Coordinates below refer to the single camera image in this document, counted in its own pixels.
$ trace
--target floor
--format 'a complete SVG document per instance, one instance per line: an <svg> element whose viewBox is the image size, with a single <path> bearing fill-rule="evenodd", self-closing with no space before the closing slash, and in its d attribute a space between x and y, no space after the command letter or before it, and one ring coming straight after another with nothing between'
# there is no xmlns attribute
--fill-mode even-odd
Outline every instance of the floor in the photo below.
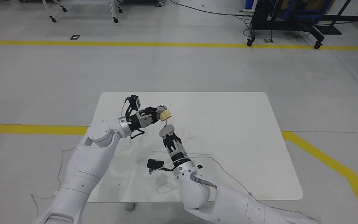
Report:
<svg viewBox="0 0 358 224"><path fill-rule="evenodd" d="M49 3L0 1L0 124L90 125L100 94L108 91L262 91L281 130L289 130L358 173L358 51L325 46L358 46L358 23L338 28L320 50L312 37L273 32L266 46L261 32L244 46L244 23L166 1L163 7L123 4L113 23L105 1ZM221 13L238 13L235 0L180 0ZM239 48L177 46L31 45L31 41L237 43ZM4 41L29 41L9 45ZM60 149L81 136L0 134L1 224L30 223L36 207L30 193L56 189ZM296 144L286 141L304 197L266 204L319 217L325 224L358 223L358 200L348 181ZM65 163L70 152L65 154ZM43 211L51 200L40 200ZM139 203L132 213L121 203L88 203L83 223L205 223L181 203Z"/></svg>

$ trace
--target yellow floor line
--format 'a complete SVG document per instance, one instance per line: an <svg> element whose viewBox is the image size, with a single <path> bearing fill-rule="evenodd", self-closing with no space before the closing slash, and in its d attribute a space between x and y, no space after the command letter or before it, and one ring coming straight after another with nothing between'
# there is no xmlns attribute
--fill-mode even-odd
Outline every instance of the yellow floor line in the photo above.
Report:
<svg viewBox="0 0 358 224"><path fill-rule="evenodd" d="M86 133L87 126L54 126L54 125L14 125L14 124L0 124L0 134L64 134L64 135L83 135ZM310 155L326 164L331 169L335 170L344 176L353 192L358 199L358 176L349 168L331 158L318 148L312 146L304 139L300 138L293 132L282 131L282 136L285 140L289 140L302 148Z"/></svg>
<svg viewBox="0 0 358 224"><path fill-rule="evenodd" d="M0 134L67 134L83 135L86 126L56 126L56 125L15 125L0 124Z"/></svg>
<svg viewBox="0 0 358 224"><path fill-rule="evenodd" d="M247 44L234 43L165 43L165 42L96 42L96 41L13 41L2 40L0 45L50 45L50 46L166 46L182 48L249 48ZM253 44L256 49L314 49L312 45ZM358 46L321 46L320 50L358 50Z"/></svg>
<svg viewBox="0 0 358 224"><path fill-rule="evenodd" d="M358 199L358 176L352 170L344 166L343 164L339 163L338 161L334 160L329 155L325 154L318 148L312 146L302 138L298 137L293 132L282 131L282 136L284 139L289 140L296 144L298 147L302 148L313 157L324 163L325 165L329 166L331 169L335 170L337 173L344 176L348 183L351 185L351 188Z"/></svg>

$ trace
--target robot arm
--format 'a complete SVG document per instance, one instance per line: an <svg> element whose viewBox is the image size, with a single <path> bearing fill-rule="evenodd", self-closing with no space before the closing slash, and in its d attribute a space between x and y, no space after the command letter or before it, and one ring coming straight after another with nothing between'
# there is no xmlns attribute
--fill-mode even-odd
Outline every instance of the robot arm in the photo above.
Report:
<svg viewBox="0 0 358 224"><path fill-rule="evenodd" d="M163 138L164 146L170 155L174 168L164 171L173 171L180 182L180 198L184 209L212 223L240 223L240 224L318 224L314 218L302 213L286 211L266 206L255 200L254 197L231 189L215 180L210 180L198 174L198 169L187 156L179 137L174 133L173 125L166 125L159 133ZM161 161L149 160L150 169ZM216 191L214 203L208 203L210 190Z"/></svg>
<svg viewBox="0 0 358 224"><path fill-rule="evenodd" d="M67 164L64 183L51 206L33 224L80 224L87 200L106 173L119 139L143 134L140 130L160 120L165 106L139 110L137 96L127 97L125 117L89 126ZM134 131L140 133L131 136Z"/></svg>

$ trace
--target cart wheel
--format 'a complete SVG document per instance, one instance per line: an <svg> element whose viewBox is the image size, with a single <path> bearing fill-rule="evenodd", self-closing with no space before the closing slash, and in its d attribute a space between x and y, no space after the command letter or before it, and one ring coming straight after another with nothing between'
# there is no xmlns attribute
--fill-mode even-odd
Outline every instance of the cart wheel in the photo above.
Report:
<svg viewBox="0 0 358 224"><path fill-rule="evenodd" d="M315 42L314 48L317 50L322 46L322 44L318 41Z"/></svg>

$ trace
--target table top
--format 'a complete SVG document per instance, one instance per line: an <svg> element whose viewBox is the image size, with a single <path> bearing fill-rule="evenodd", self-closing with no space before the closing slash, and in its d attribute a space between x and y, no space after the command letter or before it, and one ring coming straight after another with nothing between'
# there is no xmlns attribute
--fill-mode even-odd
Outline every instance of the table top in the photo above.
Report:
<svg viewBox="0 0 358 224"><path fill-rule="evenodd" d="M168 120L192 156L211 156L258 200L300 200L302 188L267 95L263 92L105 92L92 122L118 118L124 100L138 95L142 108L165 105ZM148 175L149 158L171 162L159 137L164 123L121 139L109 169L88 202L180 202L172 172ZM195 158L199 172L242 191L209 158Z"/></svg>

